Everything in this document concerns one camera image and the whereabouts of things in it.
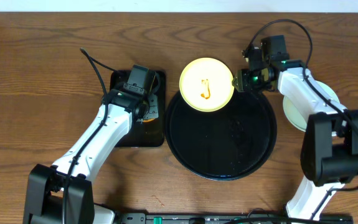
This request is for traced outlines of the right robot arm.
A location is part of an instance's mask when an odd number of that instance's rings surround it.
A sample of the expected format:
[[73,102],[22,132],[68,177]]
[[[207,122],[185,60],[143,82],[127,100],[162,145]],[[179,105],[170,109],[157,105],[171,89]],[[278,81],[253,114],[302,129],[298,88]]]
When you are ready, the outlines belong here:
[[358,110],[332,99],[300,60],[239,70],[232,85],[240,92],[276,88],[307,121],[300,155],[304,177],[286,213],[292,219],[318,221],[332,196],[345,192],[358,175]]

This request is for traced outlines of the yellow plate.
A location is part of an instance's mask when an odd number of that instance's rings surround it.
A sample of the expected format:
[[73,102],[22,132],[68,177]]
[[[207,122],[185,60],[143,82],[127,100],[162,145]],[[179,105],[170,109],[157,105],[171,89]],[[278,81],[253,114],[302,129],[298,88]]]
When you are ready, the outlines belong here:
[[214,58],[198,58],[183,69],[179,90],[184,101],[195,110],[213,112],[232,98],[233,75],[228,66]]

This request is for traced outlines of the orange green sponge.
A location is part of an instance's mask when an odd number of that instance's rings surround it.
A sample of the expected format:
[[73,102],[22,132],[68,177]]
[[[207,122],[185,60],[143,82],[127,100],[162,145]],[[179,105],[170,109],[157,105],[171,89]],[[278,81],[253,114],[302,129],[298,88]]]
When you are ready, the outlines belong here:
[[148,123],[148,122],[152,122],[152,121],[154,121],[155,120],[155,118],[151,118],[151,119],[144,119],[142,122],[144,122],[144,123]]

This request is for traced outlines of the light green plate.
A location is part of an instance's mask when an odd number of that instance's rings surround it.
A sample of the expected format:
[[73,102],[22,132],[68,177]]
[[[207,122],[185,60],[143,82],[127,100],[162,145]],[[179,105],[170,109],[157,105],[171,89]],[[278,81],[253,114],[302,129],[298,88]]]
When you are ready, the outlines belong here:
[[[331,87],[320,81],[317,81],[317,83],[333,100],[337,101],[338,103],[340,102],[338,96]],[[301,113],[287,96],[284,96],[283,98],[283,111],[288,121],[294,127],[300,131],[306,131],[306,120],[302,117]]]

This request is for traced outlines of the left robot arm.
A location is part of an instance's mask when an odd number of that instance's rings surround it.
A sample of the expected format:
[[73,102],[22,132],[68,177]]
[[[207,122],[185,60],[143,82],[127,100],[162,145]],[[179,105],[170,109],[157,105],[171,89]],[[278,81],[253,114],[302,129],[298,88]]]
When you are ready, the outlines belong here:
[[157,94],[112,89],[80,139],[51,166],[30,172],[24,223],[113,223],[115,212],[93,200],[93,181],[137,121],[157,118]]

